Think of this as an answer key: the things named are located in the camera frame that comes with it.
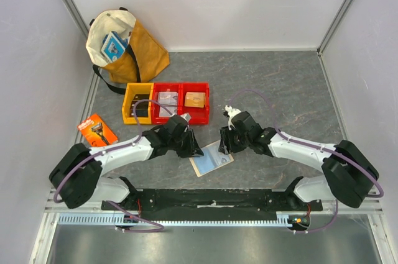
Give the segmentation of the orange razor box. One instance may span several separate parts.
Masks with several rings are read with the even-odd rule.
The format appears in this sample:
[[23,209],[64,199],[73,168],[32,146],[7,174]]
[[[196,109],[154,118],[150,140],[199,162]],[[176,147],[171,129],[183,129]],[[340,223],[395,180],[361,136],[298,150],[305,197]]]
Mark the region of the orange razor box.
[[119,141],[116,134],[97,114],[83,120],[77,125],[77,129],[91,147],[105,147]]

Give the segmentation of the beige leather card holder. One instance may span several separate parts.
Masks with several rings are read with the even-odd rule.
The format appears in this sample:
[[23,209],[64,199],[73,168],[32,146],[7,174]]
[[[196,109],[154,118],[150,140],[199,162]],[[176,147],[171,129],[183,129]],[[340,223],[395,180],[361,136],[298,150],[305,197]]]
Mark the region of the beige leather card holder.
[[218,151],[219,146],[220,141],[213,142],[201,148],[204,153],[203,156],[189,158],[197,177],[201,177],[234,162],[234,158],[231,154],[226,155]]

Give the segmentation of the red plastic bin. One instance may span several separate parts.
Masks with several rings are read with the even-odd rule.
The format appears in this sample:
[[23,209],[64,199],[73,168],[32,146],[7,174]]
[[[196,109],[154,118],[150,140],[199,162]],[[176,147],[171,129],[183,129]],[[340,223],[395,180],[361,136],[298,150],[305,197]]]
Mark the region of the red plastic bin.
[[[154,89],[153,89],[151,99],[154,101],[157,101],[158,92],[161,92],[161,91],[178,92],[179,86],[180,85],[178,83],[154,83]],[[153,124],[164,124],[169,119],[169,117],[168,118],[160,118],[159,117],[160,107],[161,106],[159,106],[156,103],[153,103],[153,102],[151,103],[150,114],[151,114],[151,120],[152,120]]]
[[[204,106],[186,106],[187,93],[203,93]],[[205,125],[209,123],[210,116],[210,87],[206,82],[183,82],[178,89],[178,114],[189,113],[191,125]]]

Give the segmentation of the black cards in yellow bin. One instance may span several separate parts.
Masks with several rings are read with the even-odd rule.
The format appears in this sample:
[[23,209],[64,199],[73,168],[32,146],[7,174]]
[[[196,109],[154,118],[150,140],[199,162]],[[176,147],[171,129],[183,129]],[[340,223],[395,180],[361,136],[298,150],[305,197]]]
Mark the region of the black cards in yellow bin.
[[144,101],[140,102],[138,106],[136,107],[136,111],[134,112],[134,105],[136,102],[143,100],[143,99],[149,99],[149,94],[135,94],[132,101],[131,101],[131,106],[130,106],[130,114],[131,117],[134,116],[134,114],[137,117],[148,117],[148,108],[149,108],[149,102]]

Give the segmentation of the red right plastic bin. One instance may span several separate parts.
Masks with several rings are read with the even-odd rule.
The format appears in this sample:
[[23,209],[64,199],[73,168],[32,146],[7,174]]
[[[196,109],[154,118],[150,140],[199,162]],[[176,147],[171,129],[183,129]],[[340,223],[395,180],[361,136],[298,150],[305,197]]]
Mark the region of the red right plastic bin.
[[[186,106],[187,93],[203,93],[204,106]],[[209,123],[210,116],[210,87],[206,82],[183,82],[178,89],[178,114],[189,113],[191,125],[205,125]]]

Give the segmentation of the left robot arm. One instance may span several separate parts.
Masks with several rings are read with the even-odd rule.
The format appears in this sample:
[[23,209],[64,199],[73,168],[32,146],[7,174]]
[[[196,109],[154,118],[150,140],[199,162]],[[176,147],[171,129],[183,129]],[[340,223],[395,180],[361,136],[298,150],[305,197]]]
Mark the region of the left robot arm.
[[72,146],[49,175],[55,203],[75,209],[90,202],[112,201],[122,209],[137,202],[134,187],[125,177],[108,178],[117,168],[164,156],[174,151],[180,158],[202,157],[189,114],[174,115],[163,125],[141,131],[130,140],[106,147]]

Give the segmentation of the red middle plastic bin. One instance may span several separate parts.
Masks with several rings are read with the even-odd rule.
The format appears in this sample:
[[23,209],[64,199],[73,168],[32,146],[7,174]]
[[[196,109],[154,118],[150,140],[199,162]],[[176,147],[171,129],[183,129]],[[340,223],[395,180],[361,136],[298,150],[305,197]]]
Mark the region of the red middle plastic bin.
[[[157,101],[158,92],[161,92],[161,91],[178,92],[179,86],[180,85],[178,83],[154,83],[154,89],[153,89],[151,99],[154,101]],[[156,103],[153,103],[153,102],[151,103],[150,114],[151,114],[151,120],[152,120],[153,124],[164,124],[169,119],[169,117],[168,118],[160,118],[159,117],[160,107],[161,106],[159,106]]]

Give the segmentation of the blue razor box in bag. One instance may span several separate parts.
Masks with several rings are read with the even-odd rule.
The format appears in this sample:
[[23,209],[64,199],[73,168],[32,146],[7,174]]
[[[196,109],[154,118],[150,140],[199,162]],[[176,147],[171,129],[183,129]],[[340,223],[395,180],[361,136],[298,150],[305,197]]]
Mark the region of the blue razor box in bag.
[[128,38],[122,38],[116,31],[111,31],[103,39],[101,53],[108,63],[115,62],[125,52],[128,42]]

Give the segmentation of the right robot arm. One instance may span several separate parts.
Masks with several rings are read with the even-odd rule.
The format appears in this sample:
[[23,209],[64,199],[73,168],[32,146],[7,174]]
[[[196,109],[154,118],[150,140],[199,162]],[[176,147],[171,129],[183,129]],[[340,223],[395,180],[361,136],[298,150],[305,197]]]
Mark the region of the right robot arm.
[[226,107],[227,126],[221,128],[219,152],[238,153],[246,148],[259,155],[292,160],[321,172],[320,176],[296,178],[286,189],[285,203],[299,210],[315,200],[335,199],[358,208],[377,188],[379,173],[354,143],[318,143],[293,137],[274,127],[262,128],[247,111]]

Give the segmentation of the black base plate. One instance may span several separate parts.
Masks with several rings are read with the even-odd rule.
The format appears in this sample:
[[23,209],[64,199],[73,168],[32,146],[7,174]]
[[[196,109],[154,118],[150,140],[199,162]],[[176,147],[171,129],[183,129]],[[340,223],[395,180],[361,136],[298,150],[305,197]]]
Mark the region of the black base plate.
[[277,212],[323,210],[319,200],[271,189],[142,189],[119,205],[150,221],[273,221]]

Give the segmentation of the yellow plastic bin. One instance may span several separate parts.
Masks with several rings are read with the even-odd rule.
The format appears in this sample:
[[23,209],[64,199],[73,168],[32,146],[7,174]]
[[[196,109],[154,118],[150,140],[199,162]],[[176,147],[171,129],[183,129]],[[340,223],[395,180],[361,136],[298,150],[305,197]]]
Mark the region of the yellow plastic bin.
[[[135,94],[149,94],[149,99],[151,99],[153,93],[154,84],[153,83],[128,83],[126,87],[126,93],[124,95],[124,102],[122,106],[123,121],[125,124],[136,124],[135,117],[131,117],[130,106],[131,101]],[[148,117],[137,117],[140,124],[150,125],[152,123],[150,114],[151,102],[149,102]]]

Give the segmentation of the lower silver card stack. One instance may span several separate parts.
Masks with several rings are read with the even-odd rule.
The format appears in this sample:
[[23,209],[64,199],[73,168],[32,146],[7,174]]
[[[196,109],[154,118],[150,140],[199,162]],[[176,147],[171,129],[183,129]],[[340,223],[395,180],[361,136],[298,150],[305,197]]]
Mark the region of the lower silver card stack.
[[159,109],[159,117],[160,118],[168,118],[175,114],[177,114],[178,107],[177,106],[166,106],[160,107]]

